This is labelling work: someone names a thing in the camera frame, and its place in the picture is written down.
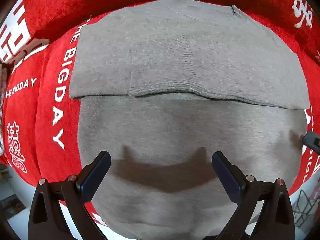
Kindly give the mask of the red sofa cover with characters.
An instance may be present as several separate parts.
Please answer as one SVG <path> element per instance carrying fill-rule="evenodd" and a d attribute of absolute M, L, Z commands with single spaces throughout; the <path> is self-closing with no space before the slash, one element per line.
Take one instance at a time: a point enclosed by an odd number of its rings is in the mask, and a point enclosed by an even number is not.
<path fill-rule="evenodd" d="M 69 97 L 80 31 L 125 6 L 155 0 L 18 0 L 1 26 L 1 62 L 14 64 L 2 108 L 1 163 L 28 184 L 80 170 L 76 141 L 79 100 Z M 319 130 L 319 13 L 307 0 L 200 0 L 236 5 L 274 31 L 302 64 L 311 106 L 308 128 Z"/>

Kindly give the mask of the grey knit garment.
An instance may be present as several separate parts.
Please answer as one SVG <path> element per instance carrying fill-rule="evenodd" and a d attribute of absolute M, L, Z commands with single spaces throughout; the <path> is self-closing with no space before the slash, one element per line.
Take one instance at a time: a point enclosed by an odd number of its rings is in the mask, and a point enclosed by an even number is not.
<path fill-rule="evenodd" d="M 158 0 L 82 28 L 70 97 L 80 100 L 83 165 L 111 168 L 93 206 L 135 239 L 217 235 L 236 205 L 211 165 L 291 187 L 302 157 L 308 88 L 297 55 L 237 8 Z"/>

